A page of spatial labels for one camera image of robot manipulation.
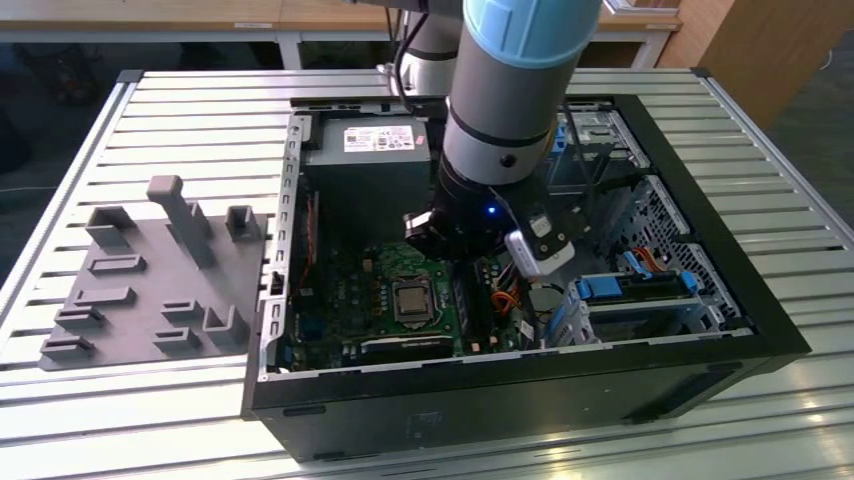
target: motherboard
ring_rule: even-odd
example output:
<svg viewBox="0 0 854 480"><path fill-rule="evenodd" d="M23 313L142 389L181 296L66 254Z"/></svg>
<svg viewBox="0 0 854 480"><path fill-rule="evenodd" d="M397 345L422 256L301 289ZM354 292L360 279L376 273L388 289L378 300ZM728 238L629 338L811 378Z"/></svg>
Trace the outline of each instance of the motherboard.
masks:
<svg viewBox="0 0 854 480"><path fill-rule="evenodd" d="M480 262L485 286L500 270L498 261ZM484 346L469 338L449 266L406 243L333 250L310 278L314 285L303 285L298 301L297 370L448 358L518 343L510 324L494 329Z"/></svg>

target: sticker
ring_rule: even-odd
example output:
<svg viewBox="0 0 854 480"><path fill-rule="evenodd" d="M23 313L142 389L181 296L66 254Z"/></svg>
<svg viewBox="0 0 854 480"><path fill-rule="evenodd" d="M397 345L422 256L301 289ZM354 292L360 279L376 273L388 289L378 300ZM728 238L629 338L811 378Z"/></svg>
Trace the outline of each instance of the sticker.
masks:
<svg viewBox="0 0 854 480"><path fill-rule="evenodd" d="M235 28L273 28L273 23L235 23Z"/></svg>
<svg viewBox="0 0 854 480"><path fill-rule="evenodd" d="M345 152L390 152L416 150L413 127L353 127L345 130Z"/></svg>
<svg viewBox="0 0 854 480"><path fill-rule="evenodd" d="M529 340L534 341L534 327L525 320L520 324L520 331L522 332L522 335L529 337Z"/></svg>

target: white cable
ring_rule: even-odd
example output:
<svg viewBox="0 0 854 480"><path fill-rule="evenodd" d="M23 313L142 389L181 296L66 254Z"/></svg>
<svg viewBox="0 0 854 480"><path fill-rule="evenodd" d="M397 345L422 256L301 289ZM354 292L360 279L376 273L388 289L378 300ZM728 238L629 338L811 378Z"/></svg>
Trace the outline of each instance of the white cable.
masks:
<svg viewBox="0 0 854 480"><path fill-rule="evenodd" d="M19 188L7 188L0 190L0 193L10 193L10 192L25 192L27 190L57 190L59 188L59 186L57 187L19 187Z"/></svg>
<svg viewBox="0 0 854 480"><path fill-rule="evenodd" d="M820 71L825 70L831 66L832 63L833 63L833 50L831 50L828 52L828 61L825 62L825 65L823 65L823 68L820 68L819 70Z"/></svg>

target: desk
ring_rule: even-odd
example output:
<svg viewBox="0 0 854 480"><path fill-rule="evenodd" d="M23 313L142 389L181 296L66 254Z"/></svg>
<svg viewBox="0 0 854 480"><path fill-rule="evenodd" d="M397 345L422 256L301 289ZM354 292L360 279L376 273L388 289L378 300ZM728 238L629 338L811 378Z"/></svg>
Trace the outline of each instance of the desk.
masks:
<svg viewBox="0 0 854 480"><path fill-rule="evenodd" d="M673 16L604 7L593 41L640 44L632 66L652 68L680 26ZM270 41L286 67L302 69L301 42L388 38L384 9L341 0L0 0L0 42Z"/></svg>
<svg viewBox="0 0 854 480"><path fill-rule="evenodd" d="M0 291L5 478L845 475L854 235L714 80L688 70L580 70L569 91L640 95L813 354L681 418L298 465L261 423L239 420L246 356L50 373L35 367L91 242L81 226L93 205L162 217L146 201L149 177L179 174L207 214L239 201L275 225L290 99L381 96L382 84L373 71L338 70L153 72L117 85Z"/></svg>

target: wooden cabinet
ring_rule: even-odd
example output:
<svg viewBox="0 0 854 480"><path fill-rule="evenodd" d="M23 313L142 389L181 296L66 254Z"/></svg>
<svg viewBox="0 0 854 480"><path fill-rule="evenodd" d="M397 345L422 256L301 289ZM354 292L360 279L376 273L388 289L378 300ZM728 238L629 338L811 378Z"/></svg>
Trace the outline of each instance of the wooden cabinet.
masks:
<svg viewBox="0 0 854 480"><path fill-rule="evenodd" d="M771 126L854 26L853 0L682 0L660 67L706 67Z"/></svg>

